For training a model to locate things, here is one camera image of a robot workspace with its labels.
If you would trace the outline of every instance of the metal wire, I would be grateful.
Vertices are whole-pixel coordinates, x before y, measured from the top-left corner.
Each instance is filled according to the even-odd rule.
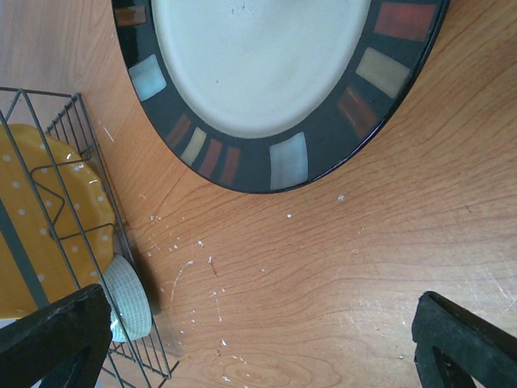
[[[110,185],[110,181],[107,177],[107,171],[106,167],[104,166],[103,159],[100,153],[100,149],[97,145],[97,141],[95,138],[95,133],[92,130],[90,119],[88,118],[88,115],[86,113],[85,104],[82,100],[82,97],[80,94],[76,95],[66,95],[62,93],[49,93],[45,91],[30,91],[30,90],[22,90],[22,89],[13,89],[9,87],[0,87],[0,91],[4,92],[12,92],[15,94],[15,97],[12,100],[11,105],[7,109],[7,113],[4,116],[2,114],[2,111],[0,110],[0,123],[6,130],[6,134],[11,142],[11,145],[13,149],[15,150],[16,156],[18,157],[20,164],[23,168],[23,171],[26,175],[27,181],[31,185],[31,188],[33,192],[36,195],[37,202],[39,203],[40,209],[43,212],[45,221],[48,224],[48,229],[50,232],[50,235],[56,242],[58,251],[61,253],[62,259],[64,260],[65,266],[67,267],[70,277],[72,278],[75,286],[77,289],[80,289],[81,286],[78,282],[78,278],[75,276],[74,270],[70,264],[70,261],[65,253],[65,250],[63,248],[62,242],[65,241],[68,238],[77,237],[80,236],[82,238],[82,241],[84,242],[86,249],[89,253],[89,256],[91,258],[92,264],[95,267],[95,270],[97,271],[99,275],[99,281],[103,285],[104,292],[106,294],[106,297],[108,301],[110,302],[111,306],[114,307],[114,312],[116,314],[116,317],[119,319],[119,323],[121,325],[122,331],[126,337],[127,342],[125,344],[119,343],[112,343],[111,347],[108,350],[107,353],[107,361],[109,362],[109,365],[112,367],[112,371],[103,367],[103,370],[109,374],[110,376],[113,376],[119,383],[120,387],[124,388],[125,386],[129,387],[135,387],[133,384],[127,381],[126,378],[123,376],[120,376],[120,373],[118,369],[116,368],[116,363],[113,359],[113,355],[116,355],[117,357],[120,357],[120,359],[126,359],[130,360],[132,362],[135,362],[137,364],[138,369],[141,372],[141,376],[144,379],[145,386],[151,388],[151,384],[149,382],[149,378],[146,374],[146,370],[150,371],[152,373],[158,374],[160,377],[162,377],[162,381],[159,384],[159,387],[163,386],[165,382],[171,378],[172,372],[175,370],[175,368],[178,366],[178,362],[174,364],[172,368],[169,366],[169,361],[166,357],[166,352],[163,347],[162,340],[160,338],[160,334],[158,332],[158,327],[156,326],[156,323],[154,322],[154,318],[152,319],[152,330],[151,333],[147,336],[147,339],[141,339],[141,345],[138,344],[138,342],[130,340],[128,332],[126,330],[126,327],[124,326],[124,321],[120,316],[120,312],[118,308],[116,307],[115,301],[109,291],[109,289],[106,286],[106,283],[104,281],[104,277],[102,274],[102,271],[100,270],[99,264],[97,263],[97,260],[94,256],[93,250],[90,246],[90,242],[88,240],[87,235],[90,232],[93,232],[95,230],[101,229],[101,228],[111,228],[115,238],[117,239],[123,253],[124,257],[128,260],[128,262],[134,267],[134,258],[132,257],[132,251],[131,247],[129,245],[128,236],[126,235],[125,229],[124,229],[124,223],[122,220],[122,216],[120,214],[120,211],[118,209],[115,194],[112,190],[112,187]],[[52,120],[52,123],[46,127],[46,131],[44,131],[40,125],[40,121],[38,116],[36,115],[35,109],[32,105],[32,102],[30,100],[29,95],[44,95],[47,96],[47,98],[53,98],[53,99],[67,99],[64,103],[63,109],[58,113],[56,118]],[[25,101],[28,111],[31,114],[31,117],[33,119],[33,124],[36,126],[41,141],[44,144],[44,148],[48,154],[49,160],[51,164],[47,166],[41,166],[32,169],[31,171],[28,170],[27,164],[23,160],[23,156],[21,154],[21,151],[16,144],[15,138],[11,132],[11,129],[9,128],[8,121],[15,110],[15,107],[17,103],[20,100],[20,97],[23,98]],[[60,136],[59,127],[61,127],[62,135]],[[58,140],[65,140],[70,146],[75,148],[75,150],[79,153],[80,159],[73,160],[73,161],[67,161],[63,163],[57,163],[55,158],[53,157],[53,153],[50,150],[50,147],[48,146],[47,138],[46,136],[51,135],[56,137]],[[65,182],[61,176],[60,173],[60,167],[75,164],[79,162],[89,162],[91,159],[94,158],[97,162],[97,166],[99,167],[98,173],[100,175],[100,178],[103,182],[103,188],[104,191],[107,193],[107,196],[111,202],[111,206],[115,212],[116,215],[116,222],[114,224],[104,224],[95,226],[93,228],[85,230],[82,227],[82,223],[77,215],[76,209],[74,208],[74,204],[72,203],[72,200],[70,198],[69,192],[67,190],[67,187],[65,185]],[[43,168],[53,169],[58,183],[60,184],[60,188],[62,190],[62,194],[58,192],[54,192],[50,188],[45,187],[43,184],[39,183],[35,179],[35,173]],[[40,194],[40,190],[43,190],[47,193],[49,193],[52,196],[55,196],[60,202],[60,208],[57,211],[57,215],[54,218],[51,218],[48,214],[48,210],[46,209],[43,199]],[[57,223],[57,220],[59,219],[59,216],[62,214],[62,211],[64,207],[68,205],[70,208],[70,211],[72,213],[73,219],[77,225],[78,232],[69,234],[66,236],[58,236],[56,232],[55,225]],[[152,334],[156,335],[156,341],[158,342],[158,350],[157,345],[155,345]],[[148,344],[150,343],[150,348],[153,349],[152,353],[154,357],[149,356],[148,351]],[[128,346],[128,354],[126,353],[124,346]],[[139,349],[140,346],[143,346],[143,349],[145,350],[145,355],[147,360],[143,360],[141,357],[141,351]]]

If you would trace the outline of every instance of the plate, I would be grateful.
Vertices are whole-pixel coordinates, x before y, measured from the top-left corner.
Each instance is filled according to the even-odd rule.
[[[239,192],[313,182],[406,97],[448,0],[112,0],[145,113],[193,171]]]
[[[78,233],[72,210],[38,131],[25,124],[9,128],[37,182],[38,193],[82,287],[99,276]],[[46,137],[83,229],[112,224],[115,214],[101,179],[69,145]],[[51,237],[44,213],[27,180],[6,130],[0,125],[0,319],[22,318],[76,290],[65,261]],[[104,271],[113,258],[113,229],[104,226],[86,236]]]

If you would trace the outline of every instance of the wood grain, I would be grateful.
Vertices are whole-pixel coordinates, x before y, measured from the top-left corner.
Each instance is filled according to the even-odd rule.
[[[324,179],[271,196],[216,187],[167,149],[108,0],[4,0],[0,83],[85,95],[181,357],[166,386],[416,387],[424,291],[517,335],[516,22],[515,1],[453,1],[381,133]]]

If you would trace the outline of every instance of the yellow polka dot plate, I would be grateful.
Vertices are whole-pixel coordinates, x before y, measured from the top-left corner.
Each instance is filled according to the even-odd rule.
[[[25,124],[9,128],[42,202],[0,125],[0,319],[21,318],[76,289],[44,211],[82,287],[99,278],[73,210],[101,271],[113,258],[115,220],[101,179],[74,149],[45,137],[74,204],[71,209],[38,131]]]

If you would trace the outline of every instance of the dish rack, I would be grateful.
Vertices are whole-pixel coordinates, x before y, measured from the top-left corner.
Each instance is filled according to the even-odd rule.
[[[77,289],[80,289],[78,278],[74,274],[74,270],[70,264],[70,261],[63,249],[62,242],[67,238],[81,236],[82,240],[86,244],[91,261],[99,274],[99,282],[103,286],[106,298],[110,302],[111,306],[116,306],[113,297],[109,292],[102,271],[99,268],[95,255],[88,242],[87,234],[93,230],[99,228],[111,227],[114,235],[114,246],[120,251],[120,254],[133,266],[135,269],[135,261],[132,256],[131,247],[129,245],[128,236],[124,229],[124,223],[119,207],[117,205],[115,192],[113,191],[110,180],[108,178],[106,167],[102,159],[102,155],[97,144],[94,131],[90,119],[86,113],[84,101],[80,94],[67,95],[62,93],[52,93],[47,91],[32,91],[26,89],[15,89],[10,87],[0,86],[0,101],[7,101],[8,108],[5,112],[2,111],[2,105],[0,105],[0,124],[6,130],[7,136],[11,141],[13,148],[15,149],[16,156],[18,157],[20,164],[25,172],[27,180],[35,193],[36,199],[39,202],[41,211],[44,214],[44,218],[48,224],[48,231],[53,237],[57,248],[61,253],[62,259],[65,262],[65,266],[68,269],[69,275],[71,276]],[[38,111],[36,114],[36,108],[40,108],[41,112]],[[49,112],[59,112],[56,116],[46,116]],[[33,124],[42,140],[44,135],[50,135],[57,138],[60,141],[66,142],[69,146],[73,147],[81,157],[80,161],[74,162],[87,162],[95,165],[100,179],[103,181],[103,188],[111,202],[111,206],[116,215],[115,223],[99,225],[94,228],[84,230],[81,226],[81,222],[78,219],[78,215],[74,210],[72,200],[70,199],[69,192],[65,186],[65,182],[61,177],[61,174],[57,174],[61,190],[64,193],[64,197],[58,193],[52,192],[53,195],[61,200],[62,204],[67,204],[72,209],[73,218],[77,224],[79,233],[72,234],[65,237],[59,237],[54,228],[59,213],[52,219],[45,208],[44,202],[41,199],[40,192],[38,191],[38,183],[32,178],[32,172],[28,170],[26,163],[16,145],[15,139],[13,138],[12,132],[9,128],[9,123],[20,120],[22,117],[25,124]],[[42,122],[49,122],[47,127],[42,127]],[[52,151],[47,147],[49,159],[52,163],[52,167],[57,171],[57,168],[61,165],[68,163],[56,163],[52,155]],[[163,347],[162,339],[158,332],[158,327],[152,318],[151,332],[144,338],[129,340],[129,335],[126,327],[123,324],[123,320],[120,317],[120,312],[115,307],[116,317],[121,324],[122,331],[128,340],[125,343],[112,342],[107,352],[107,357],[102,367],[102,372],[107,376],[114,377],[115,380],[110,379],[108,385],[111,386],[111,382],[118,382],[117,386],[122,388],[125,387],[149,387],[154,386],[161,387],[167,380],[171,378],[171,375],[179,362],[169,362],[167,354]],[[139,373],[135,373],[134,364],[137,366]],[[103,388],[106,385],[106,380],[102,380],[101,384]]]

